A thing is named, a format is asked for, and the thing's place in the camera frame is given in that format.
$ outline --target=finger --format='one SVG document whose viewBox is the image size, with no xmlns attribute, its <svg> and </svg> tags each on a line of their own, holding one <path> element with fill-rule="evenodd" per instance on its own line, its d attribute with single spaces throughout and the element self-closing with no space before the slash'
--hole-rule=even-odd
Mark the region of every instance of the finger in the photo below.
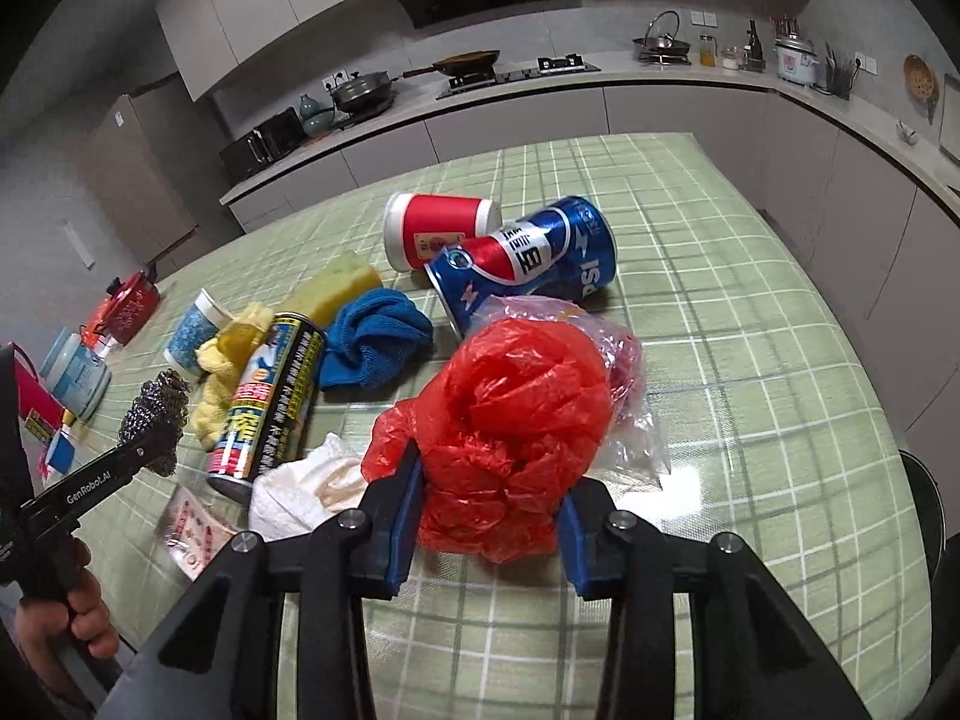
<svg viewBox="0 0 960 720">
<path fill-rule="evenodd" d="M 66 594 L 70 607 L 78 614 L 85 614 L 97 608 L 100 599 L 100 583 L 97 578 L 85 568 L 80 570 L 77 586 Z"/>
<path fill-rule="evenodd" d="M 70 630 L 80 641 L 90 641 L 110 627 L 110 614 L 103 604 L 85 614 L 78 614 L 70 623 Z"/>
<path fill-rule="evenodd" d="M 43 644 L 47 637 L 65 631 L 69 623 L 66 606 L 56 601 L 24 598 L 16 610 L 16 635 L 21 646 Z"/>
<path fill-rule="evenodd" d="M 80 538 L 74 538 L 73 545 L 77 550 L 77 565 L 80 567 L 90 565 L 90 560 L 93 560 L 93 555 L 90 555 L 90 548 Z"/>
<path fill-rule="evenodd" d="M 107 628 L 102 634 L 93 637 L 86 645 L 90 650 L 90 655 L 95 658 L 112 658 L 120 649 L 120 635 L 113 627 Z"/>
</svg>

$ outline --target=rice cooker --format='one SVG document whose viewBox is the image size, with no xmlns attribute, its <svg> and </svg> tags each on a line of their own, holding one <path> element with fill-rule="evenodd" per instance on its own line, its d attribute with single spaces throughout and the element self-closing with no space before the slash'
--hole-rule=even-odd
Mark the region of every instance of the rice cooker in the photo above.
<svg viewBox="0 0 960 720">
<path fill-rule="evenodd" d="M 776 74 L 779 77 L 803 86 L 813 86 L 817 68 L 813 43 L 799 35 L 778 35 L 775 50 Z"/>
</svg>

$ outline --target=green checkered tablecloth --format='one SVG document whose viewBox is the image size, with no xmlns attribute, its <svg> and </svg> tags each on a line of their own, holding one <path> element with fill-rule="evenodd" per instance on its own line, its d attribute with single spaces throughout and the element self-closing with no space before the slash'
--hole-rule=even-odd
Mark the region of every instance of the green checkered tablecloth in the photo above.
<svg viewBox="0 0 960 720">
<path fill-rule="evenodd" d="M 370 402 L 321 397 L 305 445 L 328 431 L 358 452 L 378 413 L 418 392 L 456 341 L 425 285 L 396 275 L 380 215 L 395 190 L 492 196 L 504 218 L 584 194 L 616 233 L 616 282 L 592 308 L 644 344 L 649 399 L 669 442 L 662 490 L 613 485 L 621 507 L 664 531 L 731 529 L 762 557 L 843 664 L 875 718 L 901 718 L 929 678 L 923 547 L 896 445 L 863 368 L 813 285 L 692 136 L 616 135 L 488 153 L 352 191 L 280 220 L 178 272 L 160 309 L 109 359 L 113 381 L 83 456 L 109 448 L 142 381 L 200 288 L 237 312 L 275 305 L 356 250 L 434 320 L 429 362 Z M 203 452 L 179 447 L 176 480 L 203 483 Z M 173 483 L 146 472 L 83 519 L 119 627 L 141 642 L 186 587 L 154 535 Z M 294 716 L 296 599 L 287 601 L 280 716 Z M 692 714 L 688 606 L 678 597 L 677 716 Z M 556 557 L 500 567 L 419 553 L 392 603 L 367 603 L 381 718 L 592 717 L 608 605 L 581 602 Z"/>
</svg>

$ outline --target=crumpled white tissue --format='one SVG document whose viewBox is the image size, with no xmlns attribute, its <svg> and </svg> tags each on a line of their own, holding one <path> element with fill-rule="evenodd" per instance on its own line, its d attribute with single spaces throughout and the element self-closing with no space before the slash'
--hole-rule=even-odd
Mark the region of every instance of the crumpled white tissue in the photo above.
<svg viewBox="0 0 960 720">
<path fill-rule="evenodd" d="M 310 533 L 344 509 L 360 504 L 367 481 L 360 458 L 335 433 L 327 433 L 303 460 L 291 461 L 253 480 L 250 529 L 266 541 Z"/>
</svg>

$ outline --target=pepsi can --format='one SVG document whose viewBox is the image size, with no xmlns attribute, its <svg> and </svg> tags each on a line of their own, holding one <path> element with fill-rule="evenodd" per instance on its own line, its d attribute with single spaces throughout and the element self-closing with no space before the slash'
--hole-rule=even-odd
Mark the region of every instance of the pepsi can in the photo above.
<svg viewBox="0 0 960 720">
<path fill-rule="evenodd" d="M 564 197 L 481 238 L 445 247 L 426 274 L 464 336 L 489 295 L 550 295 L 577 301 L 616 275 L 607 221 L 582 197 Z"/>
</svg>

